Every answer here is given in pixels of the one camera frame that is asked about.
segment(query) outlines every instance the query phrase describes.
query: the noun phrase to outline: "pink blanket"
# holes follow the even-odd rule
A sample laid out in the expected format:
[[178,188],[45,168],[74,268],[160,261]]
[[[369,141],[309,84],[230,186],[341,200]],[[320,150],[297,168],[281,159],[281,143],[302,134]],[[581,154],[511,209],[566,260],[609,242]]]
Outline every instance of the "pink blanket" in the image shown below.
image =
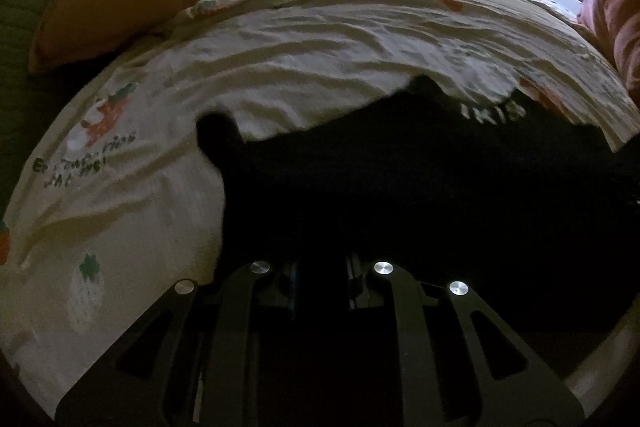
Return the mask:
[[640,107],[640,0],[585,0],[578,22],[596,35],[600,51]]

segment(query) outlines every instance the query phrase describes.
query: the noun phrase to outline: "silver bolt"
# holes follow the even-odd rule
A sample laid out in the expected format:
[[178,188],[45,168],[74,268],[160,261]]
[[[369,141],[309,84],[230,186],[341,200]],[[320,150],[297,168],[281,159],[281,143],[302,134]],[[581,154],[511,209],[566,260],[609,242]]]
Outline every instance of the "silver bolt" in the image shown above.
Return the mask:
[[267,273],[271,269],[271,265],[267,261],[256,261],[251,265],[251,271],[258,275]]
[[394,266],[387,261],[378,261],[373,265],[373,269],[380,275],[389,275],[394,270]]
[[453,281],[449,284],[449,291],[453,295],[466,295],[469,292],[469,286],[460,281]]
[[178,295],[188,295],[195,287],[196,285],[194,285],[193,281],[182,279],[175,283],[174,290]]

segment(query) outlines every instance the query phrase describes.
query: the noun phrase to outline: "bed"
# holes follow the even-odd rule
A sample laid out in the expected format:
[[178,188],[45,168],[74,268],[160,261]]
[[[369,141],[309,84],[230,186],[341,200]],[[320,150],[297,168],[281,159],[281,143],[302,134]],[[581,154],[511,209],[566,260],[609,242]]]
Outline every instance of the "bed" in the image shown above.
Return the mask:
[[[172,283],[210,282],[225,205],[220,174],[196,143],[195,122],[210,110],[257,141],[335,120],[418,74],[470,103],[495,102],[524,79],[619,150],[640,131],[640,113],[573,22],[553,0],[201,0],[103,69],[58,70],[63,90],[45,77],[42,89],[3,96],[24,120],[3,139],[30,132],[3,185],[11,250],[0,267],[0,349],[53,417]],[[587,414],[638,345],[637,286],[584,332],[588,348],[571,351],[564,334],[570,355],[545,351]],[[611,353],[610,371],[596,376]]]

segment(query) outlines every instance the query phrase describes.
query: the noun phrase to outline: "bed sheet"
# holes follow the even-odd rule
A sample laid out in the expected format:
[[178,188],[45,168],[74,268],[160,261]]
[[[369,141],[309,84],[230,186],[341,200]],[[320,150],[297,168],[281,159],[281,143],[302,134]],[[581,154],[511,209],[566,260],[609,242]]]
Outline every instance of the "bed sheet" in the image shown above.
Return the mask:
[[620,147],[640,114],[607,61],[529,0],[203,0],[140,39],[62,110],[5,213],[0,349],[53,416],[63,394],[175,280],[212,279],[222,179],[211,109],[246,140],[301,130],[427,73],[496,100],[521,79]]

